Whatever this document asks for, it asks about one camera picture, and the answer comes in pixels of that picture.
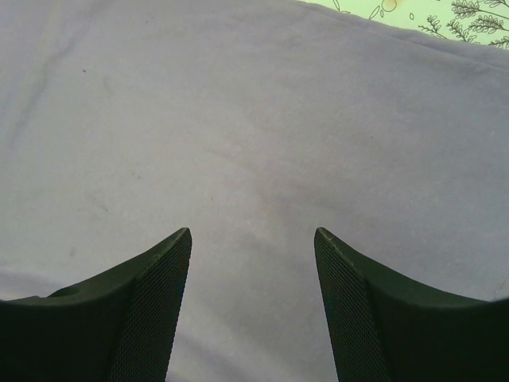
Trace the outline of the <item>purple t shirt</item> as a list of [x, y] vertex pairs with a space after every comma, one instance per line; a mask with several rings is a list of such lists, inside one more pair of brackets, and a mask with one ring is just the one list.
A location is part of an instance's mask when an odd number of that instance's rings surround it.
[[171, 381], [334, 381], [319, 227], [508, 294], [508, 53], [296, 1], [1, 4], [1, 296], [178, 228]]

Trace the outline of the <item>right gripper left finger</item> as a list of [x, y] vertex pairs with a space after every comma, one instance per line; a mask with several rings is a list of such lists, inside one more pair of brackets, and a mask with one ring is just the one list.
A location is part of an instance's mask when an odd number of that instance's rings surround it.
[[189, 228], [47, 297], [1, 302], [3, 381], [163, 381], [192, 250]]

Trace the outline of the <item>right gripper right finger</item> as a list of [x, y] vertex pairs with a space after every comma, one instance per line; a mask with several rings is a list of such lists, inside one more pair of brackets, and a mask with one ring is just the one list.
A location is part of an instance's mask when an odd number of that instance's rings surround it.
[[505, 381], [508, 301], [427, 286], [326, 228], [314, 253], [341, 381]]

